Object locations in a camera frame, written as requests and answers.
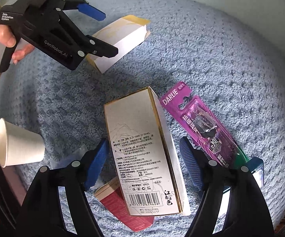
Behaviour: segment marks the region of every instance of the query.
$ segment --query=barcode number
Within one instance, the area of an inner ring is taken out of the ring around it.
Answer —
[[[141,194],[126,194],[128,197],[129,206],[137,207],[137,206],[162,206],[162,201],[160,196],[160,192],[147,192]]]

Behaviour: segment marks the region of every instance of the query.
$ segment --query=silver screw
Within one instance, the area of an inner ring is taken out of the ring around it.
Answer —
[[[46,166],[41,167],[41,168],[40,168],[40,171],[41,171],[42,173],[46,172],[46,171],[47,171],[47,167],[46,167]]]
[[[78,166],[80,166],[80,162],[79,161],[74,161],[74,162],[71,163],[71,165],[73,167],[78,167]]]
[[[78,51],[78,55],[81,57],[84,57],[84,52],[83,51]]]
[[[241,167],[241,170],[243,171],[243,172],[249,172],[249,169],[248,169],[248,167],[246,167],[246,166],[242,166]]]
[[[214,160],[210,160],[210,161],[208,162],[208,164],[210,164],[211,166],[217,166],[217,162],[214,161]]]

